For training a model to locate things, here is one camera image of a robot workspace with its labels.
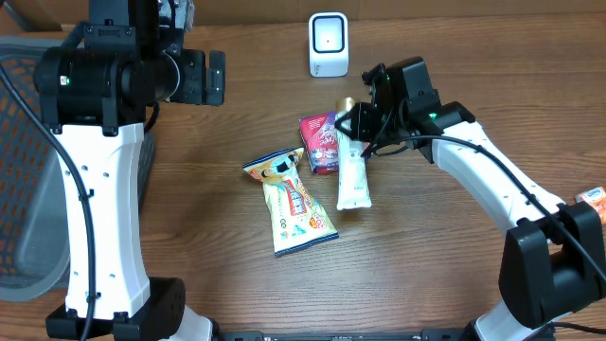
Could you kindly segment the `red purple pad package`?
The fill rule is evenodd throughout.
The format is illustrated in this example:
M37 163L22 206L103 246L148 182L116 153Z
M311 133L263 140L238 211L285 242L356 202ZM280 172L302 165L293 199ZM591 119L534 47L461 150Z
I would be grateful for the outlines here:
M302 140L314 174L328 174L339 169L338 135L335 120L343 112L329 112L299 120Z

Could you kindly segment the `white tube gold cap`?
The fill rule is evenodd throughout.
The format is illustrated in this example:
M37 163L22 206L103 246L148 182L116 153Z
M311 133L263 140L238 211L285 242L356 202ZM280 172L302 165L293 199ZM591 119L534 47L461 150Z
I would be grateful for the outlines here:
M371 208L365 159L361 154L365 143L354 141L339 130L335 130L338 146L339 189L337 209Z

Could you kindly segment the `yellow snack bag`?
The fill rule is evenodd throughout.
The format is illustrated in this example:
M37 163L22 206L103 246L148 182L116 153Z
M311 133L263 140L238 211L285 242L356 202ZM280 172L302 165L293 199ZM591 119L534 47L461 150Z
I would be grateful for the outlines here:
M303 148L289 148L242 166L262 184L278 257L339 237L326 210L299 177L297 166L303 155Z

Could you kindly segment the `small orange tissue pack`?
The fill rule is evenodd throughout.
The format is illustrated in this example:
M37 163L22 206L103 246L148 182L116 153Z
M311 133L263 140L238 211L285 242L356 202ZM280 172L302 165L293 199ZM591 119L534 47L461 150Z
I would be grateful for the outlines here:
M598 214L601 223L606 223L606 193L604 187L597 187L586 190L575 196L577 203L586 202Z

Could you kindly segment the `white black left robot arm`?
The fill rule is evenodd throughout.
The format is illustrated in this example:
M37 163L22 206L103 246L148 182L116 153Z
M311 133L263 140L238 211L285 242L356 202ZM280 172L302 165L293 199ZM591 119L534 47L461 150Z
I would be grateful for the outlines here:
M70 256L64 304L50 337L86 340L218 338L186 304L179 278L152 278L139 233L138 168L162 102L219 106L225 55L187 49L190 1L104 0L37 64L45 131L62 170Z

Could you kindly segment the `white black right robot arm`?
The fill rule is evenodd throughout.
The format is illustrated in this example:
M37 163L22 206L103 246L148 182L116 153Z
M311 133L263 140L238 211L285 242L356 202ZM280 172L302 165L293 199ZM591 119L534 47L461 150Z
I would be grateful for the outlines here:
M364 141L363 157L418 150L449 173L504 237L499 303L450 340L552 340L562 318L605 297L602 222L586 202L568 205L541 188L486 135L461 103L442 103L421 57L362 75L369 102L335 122Z

